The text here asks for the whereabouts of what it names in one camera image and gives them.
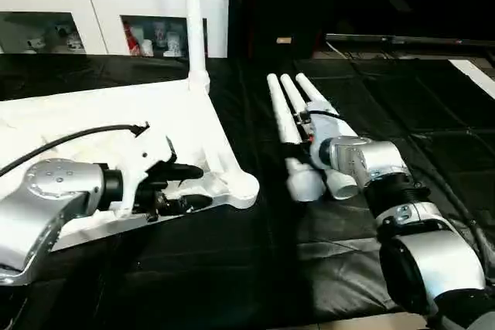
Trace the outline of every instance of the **black cable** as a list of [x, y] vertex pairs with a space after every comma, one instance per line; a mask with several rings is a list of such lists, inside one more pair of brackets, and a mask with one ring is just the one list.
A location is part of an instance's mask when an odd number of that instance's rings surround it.
[[79, 138], [79, 137], [84, 137], [85, 135], [89, 134], [94, 134], [94, 133], [101, 133], [102, 131], [130, 131], [132, 134], [134, 134], [136, 137], [138, 137], [143, 131], [149, 128], [148, 123], [146, 123], [145, 127], [140, 127], [139, 125], [130, 125], [130, 124], [119, 124], [119, 125], [107, 125], [104, 127], [97, 127], [97, 128], [90, 128], [90, 129], [84, 129], [83, 131], [78, 131], [77, 133], [72, 133], [69, 135], [66, 135], [65, 137], [56, 139], [55, 141], [49, 142], [36, 150], [31, 151], [28, 154], [25, 154], [24, 156], [21, 156], [20, 158], [14, 160], [10, 164], [4, 166], [2, 169], [0, 169], [0, 177], [5, 175], [6, 173], [10, 172], [14, 168], [17, 168], [19, 165], [23, 164], [24, 162], [27, 162], [31, 158], [34, 158], [35, 156], [50, 150], [51, 148], [54, 148], [58, 145], [61, 145], [62, 143], [72, 141], [73, 139]]
[[338, 114], [332, 114], [331, 112], [328, 111], [320, 111], [320, 110], [314, 110], [314, 111], [306, 111], [307, 114], [316, 114], [316, 115], [323, 115], [323, 116], [330, 116], [336, 119], [340, 119], [343, 121], [343, 119], [340, 117]]
[[[344, 120], [341, 116], [332, 114], [327, 111], [308, 111], [308, 114], [321, 114], [325, 116], [330, 116], [334, 117], [340, 120]], [[443, 179], [440, 177], [434, 175], [432, 172], [429, 172], [425, 168], [408, 163], [408, 166], [417, 171], [422, 173], [424, 176], [426, 176], [431, 182], [433, 182], [436, 187], [445, 195], [447, 200], [454, 206], [454, 209], [456, 209], [457, 213], [461, 216], [463, 219], [464, 223], [468, 227], [469, 231], [473, 235], [474, 238], [474, 243], [476, 244], [476, 247], [478, 249], [478, 254], [480, 257], [481, 264], [483, 266], [483, 271], [487, 273], [490, 269], [489, 262], [490, 261], [495, 261], [495, 257], [492, 257], [492, 259], [489, 259], [488, 256], [492, 255], [495, 256], [495, 254], [491, 251], [489, 251], [486, 248], [486, 244], [483, 243], [483, 241], [486, 241], [486, 237], [484, 236], [484, 232], [481, 230], [480, 226], [478, 226], [477, 222], [475, 219], [471, 216], [471, 213], [469, 210], [466, 208], [464, 203], [461, 201], [461, 199], [454, 193], [452, 188], [448, 183], [446, 183]]]

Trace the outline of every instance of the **red object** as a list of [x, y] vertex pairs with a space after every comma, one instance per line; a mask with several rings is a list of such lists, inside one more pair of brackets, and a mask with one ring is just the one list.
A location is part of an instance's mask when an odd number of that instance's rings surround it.
[[138, 40], [134, 37], [134, 35], [132, 35], [131, 27], [126, 22], [124, 22], [124, 32], [125, 38], [127, 39], [129, 52], [131, 52], [131, 56], [140, 56], [141, 50], [139, 49]]

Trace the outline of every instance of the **white frame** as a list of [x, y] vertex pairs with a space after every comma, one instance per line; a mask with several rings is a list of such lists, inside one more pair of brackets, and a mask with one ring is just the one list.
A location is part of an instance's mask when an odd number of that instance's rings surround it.
[[[186, 0], [91, 0], [109, 54], [129, 55], [121, 15], [186, 19]], [[228, 0], [200, 0], [209, 57], [227, 57]]]
[[70, 13], [86, 53], [107, 54], [91, 0], [0, 0], [0, 12]]

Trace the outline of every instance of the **black tabletop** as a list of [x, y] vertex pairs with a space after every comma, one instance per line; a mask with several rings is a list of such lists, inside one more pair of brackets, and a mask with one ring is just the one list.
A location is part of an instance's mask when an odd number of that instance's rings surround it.
[[[270, 328], [398, 310], [363, 199], [290, 199], [268, 73], [304, 72], [359, 134], [393, 141], [469, 241], [466, 224], [476, 221], [486, 275], [495, 276], [495, 101], [448, 61], [209, 60], [207, 68], [234, 153], [260, 182], [257, 202], [50, 254], [35, 284], [9, 300], [3, 294], [5, 306], [28, 298], [16, 328]], [[187, 72], [181, 60], [3, 55], [0, 99], [176, 80]], [[454, 207], [446, 185], [466, 210]]]

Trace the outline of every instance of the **white cabinet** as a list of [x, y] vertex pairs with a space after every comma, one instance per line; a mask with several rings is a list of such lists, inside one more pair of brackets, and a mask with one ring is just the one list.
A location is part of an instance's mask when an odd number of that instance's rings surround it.
[[[228, 2], [201, 0], [209, 57], [227, 56]], [[187, 56], [186, 0], [0, 0], [0, 53], [129, 55], [125, 28], [154, 56]]]
[[[187, 54], [186, 0], [91, 0], [94, 5], [109, 54], [129, 55], [123, 24], [133, 35], [152, 41], [155, 56], [163, 55], [166, 43], [157, 46], [156, 33], [164, 28], [167, 35], [179, 39]], [[228, 0], [201, 0], [205, 46], [209, 57], [227, 56]]]
[[0, 0], [0, 48], [3, 53], [107, 53], [91, 0]]

